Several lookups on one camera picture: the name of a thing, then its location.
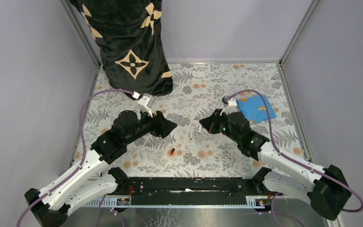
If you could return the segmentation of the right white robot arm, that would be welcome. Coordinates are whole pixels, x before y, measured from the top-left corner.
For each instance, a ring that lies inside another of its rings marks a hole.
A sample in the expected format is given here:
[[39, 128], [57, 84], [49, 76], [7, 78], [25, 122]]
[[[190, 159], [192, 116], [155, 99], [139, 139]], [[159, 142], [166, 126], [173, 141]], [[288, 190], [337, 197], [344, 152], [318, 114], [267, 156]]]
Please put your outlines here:
[[236, 142], [237, 148], [247, 157], [267, 163], [284, 173], [275, 176], [259, 177], [252, 182], [256, 194], [281, 192], [300, 199], [322, 217], [336, 220], [351, 197], [348, 183], [340, 168], [330, 165], [323, 167], [285, 152], [276, 151], [270, 139], [252, 130], [242, 113], [223, 113], [216, 109], [199, 123], [208, 133], [222, 133]]

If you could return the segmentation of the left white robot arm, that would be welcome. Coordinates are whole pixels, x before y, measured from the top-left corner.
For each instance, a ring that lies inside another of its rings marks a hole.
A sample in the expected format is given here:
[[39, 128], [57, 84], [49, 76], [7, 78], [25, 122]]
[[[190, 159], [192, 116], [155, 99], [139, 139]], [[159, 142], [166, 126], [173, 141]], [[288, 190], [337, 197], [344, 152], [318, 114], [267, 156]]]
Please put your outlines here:
[[34, 217], [43, 227], [59, 227], [72, 212], [95, 198], [112, 192], [123, 194], [128, 182], [115, 177], [113, 171], [95, 182], [86, 182], [126, 153], [127, 146], [135, 140], [148, 133], [165, 138], [176, 127], [177, 124], [166, 119], [161, 111], [152, 116], [141, 112], [140, 117], [134, 111], [122, 111], [111, 129], [100, 135], [86, 151], [84, 158], [47, 186], [31, 188], [25, 193]]

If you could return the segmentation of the white pen red tip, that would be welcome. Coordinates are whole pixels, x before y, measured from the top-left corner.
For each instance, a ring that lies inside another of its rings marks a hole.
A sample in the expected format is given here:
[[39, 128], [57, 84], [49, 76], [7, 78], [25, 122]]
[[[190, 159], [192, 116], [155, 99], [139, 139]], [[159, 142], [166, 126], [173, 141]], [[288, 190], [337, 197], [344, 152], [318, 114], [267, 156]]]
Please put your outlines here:
[[193, 124], [190, 126], [190, 140], [193, 138]]

